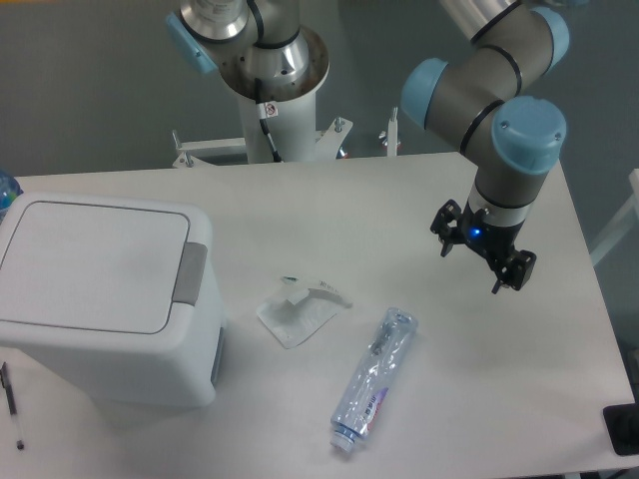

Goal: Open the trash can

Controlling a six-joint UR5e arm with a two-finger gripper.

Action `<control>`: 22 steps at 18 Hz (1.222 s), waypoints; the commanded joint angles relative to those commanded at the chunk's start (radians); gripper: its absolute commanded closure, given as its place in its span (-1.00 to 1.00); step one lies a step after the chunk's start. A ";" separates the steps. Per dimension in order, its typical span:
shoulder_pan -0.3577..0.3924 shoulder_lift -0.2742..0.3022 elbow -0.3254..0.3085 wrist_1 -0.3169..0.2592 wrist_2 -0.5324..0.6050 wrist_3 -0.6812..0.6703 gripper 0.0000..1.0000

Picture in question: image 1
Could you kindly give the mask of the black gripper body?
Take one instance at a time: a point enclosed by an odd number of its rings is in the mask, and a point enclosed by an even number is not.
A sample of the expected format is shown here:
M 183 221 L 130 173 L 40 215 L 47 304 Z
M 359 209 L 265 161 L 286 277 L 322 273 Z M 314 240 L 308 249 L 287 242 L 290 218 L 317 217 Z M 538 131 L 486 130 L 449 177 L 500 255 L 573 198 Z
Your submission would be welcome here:
M 470 206 L 465 206 L 461 217 L 464 244 L 490 264 L 503 266 L 515 251 L 514 242 L 523 223 L 509 227 L 494 226 L 479 220 Z

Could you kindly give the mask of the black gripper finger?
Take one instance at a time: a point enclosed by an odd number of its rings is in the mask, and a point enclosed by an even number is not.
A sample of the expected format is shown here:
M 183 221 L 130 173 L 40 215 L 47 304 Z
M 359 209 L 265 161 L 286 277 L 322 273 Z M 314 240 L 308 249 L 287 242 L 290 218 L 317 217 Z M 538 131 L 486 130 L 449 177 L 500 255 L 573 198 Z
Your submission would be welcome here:
M 497 294 L 502 288 L 520 291 L 529 281 L 536 260 L 534 252 L 515 249 L 505 260 L 497 261 L 493 268 L 496 281 L 491 292 Z
M 446 257 L 455 245 L 464 243 L 464 234 L 461 229 L 462 220 L 462 210 L 454 200 L 448 200 L 437 211 L 430 226 L 430 231 L 437 235 L 441 243 L 441 257 Z

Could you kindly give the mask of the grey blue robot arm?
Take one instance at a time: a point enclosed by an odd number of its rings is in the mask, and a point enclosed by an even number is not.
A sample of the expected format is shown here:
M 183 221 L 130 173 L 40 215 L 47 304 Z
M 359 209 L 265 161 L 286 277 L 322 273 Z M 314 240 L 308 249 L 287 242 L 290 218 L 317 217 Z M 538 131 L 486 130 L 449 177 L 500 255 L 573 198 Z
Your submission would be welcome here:
M 400 107 L 477 173 L 465 205 L 445 203 L 430 229 L 444 251 L 463 244 L 483 257 L 497 288 L 519 290 L 536 256 L 515 239 L 567 133 L 561 111 L 526 89 L 564 57 L 568 28 L 556 12 L 519 1 L 447 1 L 444 9 L 473 53 L 459 65 L 421 62 L 402 87 Z M 235 94 L 250 162 L 335 158 L 336 147 L 316 130 L 328 53 L 302 24 L 299 2 L 185 1 L 166 25 L 187 62 L 218 72 Z

